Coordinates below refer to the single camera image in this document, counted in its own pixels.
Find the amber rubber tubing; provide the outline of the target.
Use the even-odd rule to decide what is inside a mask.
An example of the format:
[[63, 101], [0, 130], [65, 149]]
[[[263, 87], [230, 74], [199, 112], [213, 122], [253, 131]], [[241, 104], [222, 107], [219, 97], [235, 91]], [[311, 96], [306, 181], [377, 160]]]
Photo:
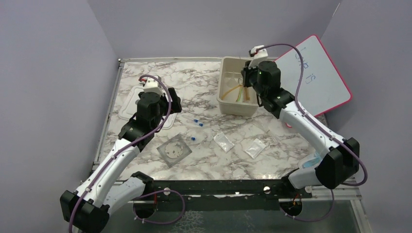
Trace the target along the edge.
[[240, 86], [242, 86], [242, 85], [239, 84], [239, 85], [237, 85], [237, 86], [229, 89], [228, 91], [226, 91], [226, 92], [221, 96], [221, 99], [224, 100], [225, 97], [226, 97], [228, 94], [230, 94], [232, 91], [236, 90], [236, 89], [239, 88]]

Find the small clear zip bag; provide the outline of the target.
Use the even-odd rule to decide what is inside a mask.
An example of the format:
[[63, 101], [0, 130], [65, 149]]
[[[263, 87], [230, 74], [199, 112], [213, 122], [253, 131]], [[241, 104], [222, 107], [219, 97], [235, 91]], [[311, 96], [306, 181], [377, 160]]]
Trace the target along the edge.
[[213, 140], [224, 152], [229, 152], [234, 147], [234, 143], [223, 132], [217, 133]]

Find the metal crucible tongs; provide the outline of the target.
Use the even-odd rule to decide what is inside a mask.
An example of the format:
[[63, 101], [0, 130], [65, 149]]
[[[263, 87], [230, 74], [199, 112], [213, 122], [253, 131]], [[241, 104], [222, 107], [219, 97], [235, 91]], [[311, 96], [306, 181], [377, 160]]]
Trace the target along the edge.
[[222, 75], [222, 88], [223, 93], [228, 91], [229, 89], [243, 84], [243, 77], [241, 73], [235, 72], [224, 72]]

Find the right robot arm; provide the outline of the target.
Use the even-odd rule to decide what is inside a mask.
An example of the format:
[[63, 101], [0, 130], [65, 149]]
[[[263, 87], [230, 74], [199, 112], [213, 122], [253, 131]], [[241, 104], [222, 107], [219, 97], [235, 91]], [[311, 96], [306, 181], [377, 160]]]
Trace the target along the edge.
[[321, 157], [318, 165], [297, 168], [282, 177], [281, 193], [291, 198], [306, 186], [334, 189], [355, 175], [360, 168], [360, 144], [334, 133], [301, 107], [293, 94], [280, 86], [281, 71], [273, 61], [260, 62], [250, 68], [245, 62], [241, 71], [243, 84], [251, 87], [259, 103], [275, 118], [292, 126]]

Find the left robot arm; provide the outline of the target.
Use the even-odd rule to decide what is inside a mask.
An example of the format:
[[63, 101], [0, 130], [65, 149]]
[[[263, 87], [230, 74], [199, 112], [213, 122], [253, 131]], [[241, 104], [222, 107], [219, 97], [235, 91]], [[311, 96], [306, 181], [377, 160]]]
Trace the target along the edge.
[[114, 183], [160, 131], [164, 121], [181, 111], [181, 99], [172, 87], [161, 95], [156, 92], [139, 94], [136, 113], [122, 127], [104, 161], [74, 192], [67, 190], [60, 197], [70, 233], [74, 228], [85, 233], [100, 233], [110, 216], [127, 202], [152, 195], [152, 185], [140, 178], [131, 177], [120, 186]]

